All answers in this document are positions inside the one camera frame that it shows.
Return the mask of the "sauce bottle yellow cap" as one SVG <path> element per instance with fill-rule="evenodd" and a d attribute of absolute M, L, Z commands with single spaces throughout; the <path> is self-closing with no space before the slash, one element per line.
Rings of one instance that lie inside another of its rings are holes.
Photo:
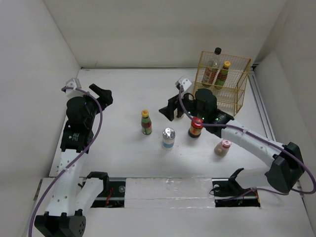
<path fill-rule="evenodd" d="M 142 132 L 145 135 L 149 135 L 152 133 L 152 122 L 148 110 L 143 110 L 141 116 Z"/>
<path fill-rule="evenodd" d="M 223 88 L 225 81 L 227 79 L 227 76 L 228 76 L 230 66 L 231 66 L 230 61 L 224 62 L 220 72 L 217 75 L 217 79 L 216 79 L 216 82 L 214 84 L 215 89 L 222 89 Z"/>

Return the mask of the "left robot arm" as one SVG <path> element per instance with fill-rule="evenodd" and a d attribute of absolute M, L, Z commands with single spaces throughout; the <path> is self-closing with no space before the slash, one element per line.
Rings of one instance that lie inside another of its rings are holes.
<path fill-rule="evenodd" d="M 96 140 L 101 126 L 93 132 L 96 115 L 113 103 L 112 92 L 95 84 L 89 88 L 98 95 L 95 98 L 80 86 L 67 85 L 62 91 L 76 91 L 66 106 L 67 120 L 61 139 L 61 155 L 58 174 L 40 197 L 32 213 L 28 235 L 36 228 L 45 237 L 81 237 L 86 228 L 86 214 L 97 196 L 110 191 L 106 172 L 90 172 L 80 191 L 80 172 L 91 145 Z"/>

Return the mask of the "pink-lid spice jar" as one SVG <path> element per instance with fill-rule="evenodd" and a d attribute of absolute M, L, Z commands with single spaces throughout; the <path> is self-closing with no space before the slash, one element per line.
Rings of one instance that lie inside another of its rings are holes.
<path fill-rule="evenodd" d="M 228 153 L 231 145 L 232 145 L 231 141 L 223 139 L 214 148 L 214 152 L 215 152 L 216 155 L 218 155 L 220 157 L 224 157 Z"/>

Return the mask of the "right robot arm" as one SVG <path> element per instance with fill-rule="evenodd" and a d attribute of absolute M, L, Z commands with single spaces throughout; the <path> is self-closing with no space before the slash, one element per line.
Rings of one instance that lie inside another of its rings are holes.
<path fill-rule="evenodd" d="M 287 194 L 304 169 L 300 148 L 295 143 L 284 145 L 255 134 L 241 125 L 231 115 L 217 107 L 217 98 L 208 89 L 199 89 L 194 95 L 185 93 L 168 100 L 159 110 L 168 120 L 179 118 L 184 112 L 209 133 L 229 140 L 259 158 L 269 170 L 265 173 L 268 183 L 280 193 Z"/>

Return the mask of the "blue label silver-lid shaker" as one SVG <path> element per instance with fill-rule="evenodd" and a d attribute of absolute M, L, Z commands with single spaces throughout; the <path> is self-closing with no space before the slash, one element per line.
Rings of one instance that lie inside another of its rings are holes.
<path fill-rule="evenodd" d="M 171 150 L 174 146 L 176 133 L 173 128 L 167 127 L 162 132 L 162 147 Z"/>

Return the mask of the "dark sauce jar red lid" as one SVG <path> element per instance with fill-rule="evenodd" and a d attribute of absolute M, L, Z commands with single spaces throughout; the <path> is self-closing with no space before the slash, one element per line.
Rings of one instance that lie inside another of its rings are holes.
<path fill-rule="evenodd" d="M 203 120 L 197 117 L 193 117 L 191 121 L 191 126 L 188 130 L 188 134 L 192 138 L 198 138 L 201 135 L 201 131 L 203 129 Z"/>

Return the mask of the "clear bottle black cap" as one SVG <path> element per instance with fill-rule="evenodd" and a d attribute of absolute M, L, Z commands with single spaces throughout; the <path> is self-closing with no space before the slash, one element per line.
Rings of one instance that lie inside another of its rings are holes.
<path fill-rule="evenodd" d="M 219 62 L 219 55 L 221 54 L 222 49 L 217 47 L 214 50 L 214 53 L 207 61 L 207 67 L 205 68 L 203 77 L 202 77 L 202 85 L 205 87 L 210 87 L 215 79 L 215 76 L 218 71 L 218 62 Z"/>

